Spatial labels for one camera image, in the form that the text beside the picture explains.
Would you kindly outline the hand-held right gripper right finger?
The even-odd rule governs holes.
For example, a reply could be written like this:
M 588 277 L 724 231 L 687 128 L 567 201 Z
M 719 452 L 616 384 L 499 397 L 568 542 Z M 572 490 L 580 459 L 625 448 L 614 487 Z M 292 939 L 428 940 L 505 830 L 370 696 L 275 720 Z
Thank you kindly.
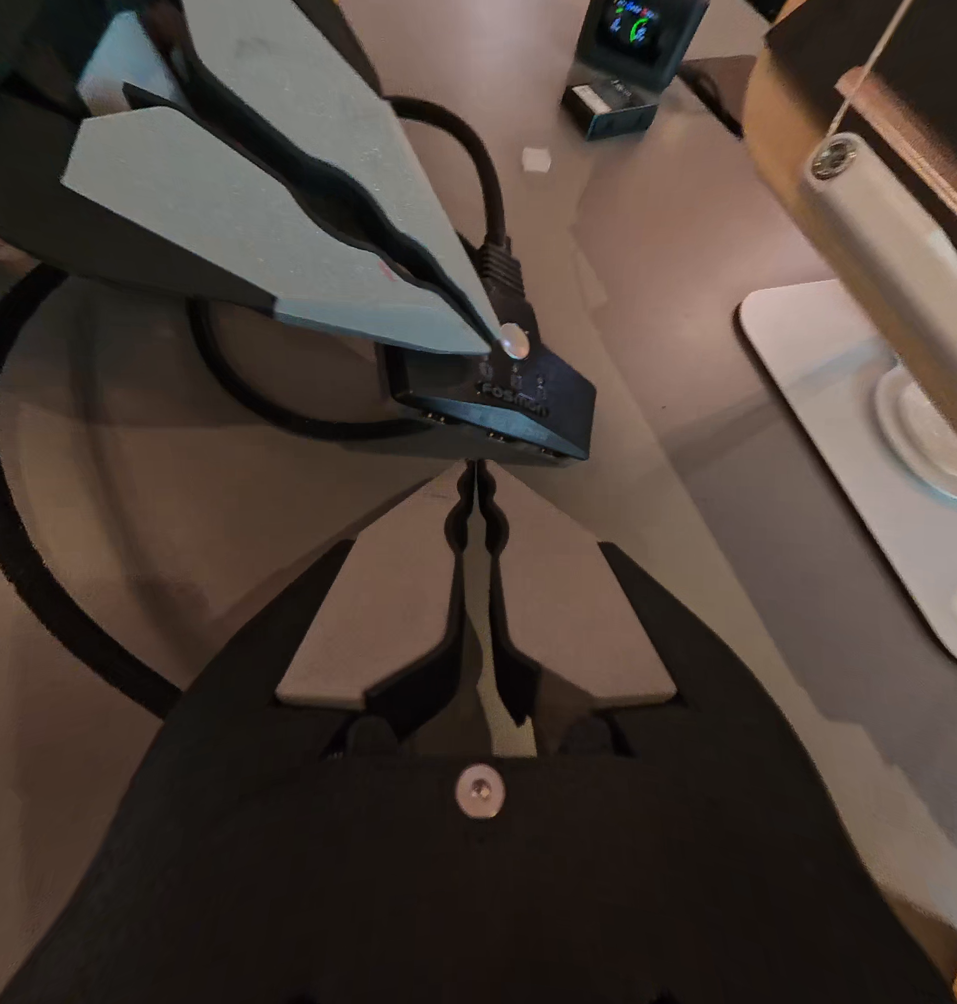
M 476 466 L 490 558 L 495 684 L 518 725 L 538 713 L 664 704 L 676 686 L 591 534 L 500 465 Z

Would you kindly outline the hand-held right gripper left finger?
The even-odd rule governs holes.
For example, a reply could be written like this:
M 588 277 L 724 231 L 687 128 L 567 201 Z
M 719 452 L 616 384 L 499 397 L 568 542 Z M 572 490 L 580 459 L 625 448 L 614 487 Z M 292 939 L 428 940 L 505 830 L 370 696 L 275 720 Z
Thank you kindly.
M 360 532 L 276 687 L 284 705 L 366 714 L 404 738 L 461 679 L 475 465 L 458 462 Z

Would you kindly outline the black hdmi switch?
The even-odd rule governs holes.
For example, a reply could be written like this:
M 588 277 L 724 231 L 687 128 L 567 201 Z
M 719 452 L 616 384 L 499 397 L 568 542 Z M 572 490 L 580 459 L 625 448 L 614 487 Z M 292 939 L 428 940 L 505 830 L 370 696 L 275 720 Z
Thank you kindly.
M 500 322 L 526 335 L 528 355 L 513 359 L 500 347 L 465 357 L 384 346 L 384 376 L 395 404 L 447 437 L 474 441 L 474 452 L 492 458 L 585 461 L 595 386 L 544 345 L 526 300 L 496 294 L 492 303 Z

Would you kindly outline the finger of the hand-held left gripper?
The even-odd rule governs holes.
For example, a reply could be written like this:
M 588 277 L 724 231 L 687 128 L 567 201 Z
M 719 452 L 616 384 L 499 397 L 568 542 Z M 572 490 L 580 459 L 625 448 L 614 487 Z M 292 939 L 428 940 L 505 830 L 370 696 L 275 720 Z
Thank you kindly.
M 275 320 L 444 356 L 486 356 L 493 314 L 427 248 L 395 227 L 352 177 L 325 164 L 368 226 L 354 237 L 316 217 L 294 182 L 173 106 L 84 119 L 63 185 L 267 294 Z
M 312 228 L 310 276 L 275 293 L 278 320 L 426 352 L 527 351 L 489 296 L 387 101 L 295 2 L 187 1 L 196 70 L 238 110 L 263 161 L 305 198 L 332 182 L 365 238 Z

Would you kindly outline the dark charger case with display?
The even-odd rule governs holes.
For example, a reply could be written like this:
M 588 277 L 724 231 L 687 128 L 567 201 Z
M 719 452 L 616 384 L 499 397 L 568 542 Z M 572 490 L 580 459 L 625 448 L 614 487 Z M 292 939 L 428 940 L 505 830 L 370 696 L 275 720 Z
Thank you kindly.
M 675 77 L 708 1 L 592 1 L 574 58 L 649 92 Z

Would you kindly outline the monitor on white stand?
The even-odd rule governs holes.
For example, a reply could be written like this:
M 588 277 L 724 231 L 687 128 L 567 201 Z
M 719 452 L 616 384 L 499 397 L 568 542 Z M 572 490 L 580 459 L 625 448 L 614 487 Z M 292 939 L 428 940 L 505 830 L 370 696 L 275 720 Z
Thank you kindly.
M 957 661 L 957 2 L 786 2 L 743 132 L 835 276 L 742 332 Z

